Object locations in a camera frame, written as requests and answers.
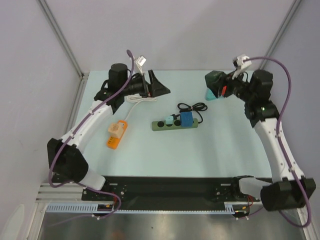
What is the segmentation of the dark green cube socket adapter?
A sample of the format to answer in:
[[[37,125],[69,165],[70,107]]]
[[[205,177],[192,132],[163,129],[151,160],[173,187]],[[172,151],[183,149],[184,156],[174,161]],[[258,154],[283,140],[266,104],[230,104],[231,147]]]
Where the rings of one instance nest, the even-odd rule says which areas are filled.
[[[223,88],[226,86],[226,77],[226,73],[217,70],[213,70],[204,76],[206,87],[212,91],[216,98],[222,96]]]

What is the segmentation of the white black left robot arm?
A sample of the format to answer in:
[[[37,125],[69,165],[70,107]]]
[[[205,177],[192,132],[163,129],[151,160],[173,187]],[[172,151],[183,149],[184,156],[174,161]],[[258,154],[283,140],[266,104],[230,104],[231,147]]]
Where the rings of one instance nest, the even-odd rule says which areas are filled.
[[[83,156],[84,149],[103,121],[112,117],[124,103],[126,96],[139,95],[159,97],[171,91],[148,70],[149,81],[140,72],[128,69],[124,63],[115,63],[108,71],[106,79],[93,99],[85,117],[60,139],[51,138],[47,143],[49,176],[58,174],[66,182],[74,182],[93,189],[93,194],[100,200],[110,196],[111,188],[106,179],[91,170]]]

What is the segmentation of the blue cube socket adapter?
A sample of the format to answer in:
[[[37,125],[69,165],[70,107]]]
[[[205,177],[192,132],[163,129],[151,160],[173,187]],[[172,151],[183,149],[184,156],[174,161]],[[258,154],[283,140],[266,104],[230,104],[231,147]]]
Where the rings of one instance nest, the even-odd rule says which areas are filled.
[[[189,128],[193,125],[193,114],[191,111],[180,112],[180,125],[183,128]]]

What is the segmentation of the light blue plug charger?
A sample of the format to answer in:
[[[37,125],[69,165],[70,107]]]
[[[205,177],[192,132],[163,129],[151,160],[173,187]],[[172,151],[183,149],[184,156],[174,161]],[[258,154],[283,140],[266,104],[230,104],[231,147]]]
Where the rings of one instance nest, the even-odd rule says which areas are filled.
[[[173,122],[174,122],[174,117],[172,115],[170,116],[167,116],[165,119],[164,119],[164,122],[166,125],[172,125]]]

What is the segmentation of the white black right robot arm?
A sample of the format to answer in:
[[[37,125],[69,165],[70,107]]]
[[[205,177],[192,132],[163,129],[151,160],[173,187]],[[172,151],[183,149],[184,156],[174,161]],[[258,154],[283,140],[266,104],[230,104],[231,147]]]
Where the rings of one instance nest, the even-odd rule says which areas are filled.
[[[222,77],[222,96],[244,101],[245,116],[262,142],[271,169],[272,182],[243,177],[230,188],[231,196],[242,201],[248,195],[261,200],[267,211],[303,208],[316,189],[313,178],[306,178],[298,167],[282,129],[279,111],[270,100],[273,75],[253,72],[250,81],[231,73]]]

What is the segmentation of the beige cube socket adapter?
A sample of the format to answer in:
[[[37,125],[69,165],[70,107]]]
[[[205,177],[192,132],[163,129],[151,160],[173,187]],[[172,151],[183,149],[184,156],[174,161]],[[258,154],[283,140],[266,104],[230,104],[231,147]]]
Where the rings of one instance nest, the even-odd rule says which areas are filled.
[[[124,126],[122,123],[112,123],[108,127],[108,133],[110,137],[120,139],[124,133]]]

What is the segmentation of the teal mountain-shaped power strip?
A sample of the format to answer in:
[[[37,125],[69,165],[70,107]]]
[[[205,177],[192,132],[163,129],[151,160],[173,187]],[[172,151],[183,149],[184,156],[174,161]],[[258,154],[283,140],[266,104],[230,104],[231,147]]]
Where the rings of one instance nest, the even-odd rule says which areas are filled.
[[[213,101],[213,100],[217,100],[217,99],[219,99],[219,98],[216,97],[209,88],[207,88],[206,93],[205,93],[205,100],[206,101]]]

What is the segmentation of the orange power strip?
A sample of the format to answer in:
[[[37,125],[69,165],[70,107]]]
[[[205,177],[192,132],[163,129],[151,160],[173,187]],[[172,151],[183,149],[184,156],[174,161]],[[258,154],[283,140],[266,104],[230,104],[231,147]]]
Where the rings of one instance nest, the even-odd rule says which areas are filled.
[[[111,123],[108,127],[109,138],[106,142],[106,146],[115,150],[124,136],[127,127],[128,123],[124,120],[119,120],[117,123]]]

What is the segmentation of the red cube socket adapter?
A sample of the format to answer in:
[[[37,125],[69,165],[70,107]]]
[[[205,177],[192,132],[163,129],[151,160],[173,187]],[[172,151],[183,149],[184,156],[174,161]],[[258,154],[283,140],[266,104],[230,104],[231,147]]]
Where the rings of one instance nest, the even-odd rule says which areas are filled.
[[[222,88],[221,96],[224,98],[227,97],[227,86],[226,85]]]

